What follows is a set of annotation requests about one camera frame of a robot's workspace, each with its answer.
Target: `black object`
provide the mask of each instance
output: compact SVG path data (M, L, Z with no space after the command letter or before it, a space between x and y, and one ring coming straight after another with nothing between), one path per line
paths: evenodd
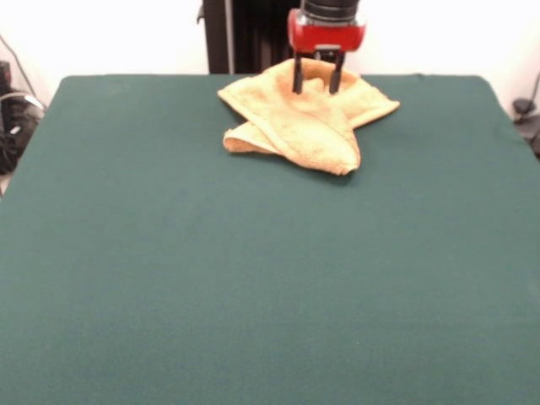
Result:
M9 68L9 63L5 61L0 61L0 96L6 95L11 90L11 69ZM8 113L8 108L2 108L0 104L0 132L5 127L10 127L10 115Z
M13 59L15 60L15 63L17 64L17 67L19 68L20 74L23 76L23 79L26 82L26 85L30 89L30 93L32 93L32 95L35 97L34 86L32 86L32 83L28 79L28 75L24 71L23 65L21 64L19 57L17 56L17 53L13 50L11 46L9 46L6 40L3 39L2 35L0 35L0 42L2 42L3 45L6 47L6 49L9 51L9 53L11 53L11 56L13 57Z
M533 100L517 99L512 103L514 111L519 116L527 116L536 110L537 106Z
M9 63L0 61L0 96L14 91ZM6 175L17 167L40 118L35 107L22 97L3 100L0 111L0 175Z
M339 84L341 83L341 72L343 70L343 64L345 63L345 54L339 52L336 56L336 68L332 72L330 77L330 94L334 95L339 91Z
M197 21L204 18L210 73L233 73L229 66L225 0L203 0Z
M294 80L293 91L297 95L302 94L302 84L304 83L304 74L302 73L302 56L297 53L294 55Z
M354 19L359 0L305 0L304 13L312 19L347 22Z

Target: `towel fold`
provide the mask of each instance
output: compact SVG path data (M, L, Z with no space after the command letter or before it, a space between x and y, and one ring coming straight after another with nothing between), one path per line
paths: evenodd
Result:
M347 175L361 161L353 130L390 114L400 103L347 69L339 93L330 95L334 65L303 59L302 66L302 94L292 91L293 60L218 92L247 120L225 133L224 147L231 153L277 154L307 169Z

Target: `cable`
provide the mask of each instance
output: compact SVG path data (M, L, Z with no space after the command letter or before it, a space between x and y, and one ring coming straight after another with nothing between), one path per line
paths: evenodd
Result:
M28 80L28 76L26 76L26 72L23 69L23 65L21 65L19 57L15 53L15 51L12 49L11 46L6 42L6 40L3 39L2 34L0 34L0 42L3 43L3 45L8 49L9 53L13 56L13 59L15 59L15 62L17 63L17 67L19 68L20 73L23 75L24 81L28 85L28 88L30 89L30 93L35 97L35 90L34 87L32 87L32 83Z
M534 84L534 90L532 91L532 96L531 96L531 100L534 101L534 99L537 98L537 93L538 93L538 85L540 84L540 72L538 72L538 75L537 75L537 81L535 82Z
M28 101L29 103L31 103L32 105L39 108L40 110L42 110L42 111L46 110L45 105L41 101L39 101L34 95L32 95L30 93L25 93L24 91L14 91L13 93L7 93L7 94L4 94L4 95L0 95L0 103L2 103L2 101L4 101L4 100L11 99L13 97L23 98L26 101Z

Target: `green table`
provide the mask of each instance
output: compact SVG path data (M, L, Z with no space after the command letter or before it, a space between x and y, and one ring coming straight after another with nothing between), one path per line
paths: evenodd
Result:
M479 78L337 178L230 156L235 78L68 78L0 204L2 405L540 403L540 166Z

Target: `black cable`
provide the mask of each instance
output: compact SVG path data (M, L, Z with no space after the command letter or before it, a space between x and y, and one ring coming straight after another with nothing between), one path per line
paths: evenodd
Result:
M30 93L32 93L32 95L34 97L36 97L34 87L32 87L32 83L28 80L28 76L26 76L26 72L23 69L23 65L21 65L21 63L20 63L19 57L17 56L15 51L12 49L12 47L9 46L9 44L6 42L6 40L3 39L2 34L0 34L0 42L3 43L3 45L6 47L6 49L8 49L9 53L11 53L11 55L13 56L13 59L17 63L17 67L19 68L20 73L23 75L23 78L24 78L24 81L26 82L26 85L30 89Z
M532 91L531 101L534 101L534 99L537 98L537 92L538 92L538 85L539 84L540 84L540 72L538 72L537 81L534 84L534 90Z

